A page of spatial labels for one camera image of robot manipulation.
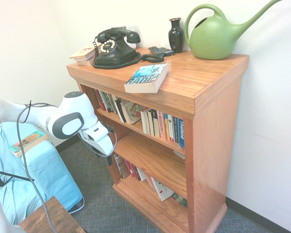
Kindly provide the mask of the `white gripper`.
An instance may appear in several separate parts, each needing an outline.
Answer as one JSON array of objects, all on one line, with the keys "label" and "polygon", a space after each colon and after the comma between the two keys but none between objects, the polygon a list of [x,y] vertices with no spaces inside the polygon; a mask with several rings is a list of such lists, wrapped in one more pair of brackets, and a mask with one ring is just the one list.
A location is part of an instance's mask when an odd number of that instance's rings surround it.
[{"label": "white gripper", "polygon": [[112,165],[113,143],[108,136],[109,131],[101,123],[96,123],[87,129],[81,129],[81,138],[84,142],[104,154],[108,166]]}]

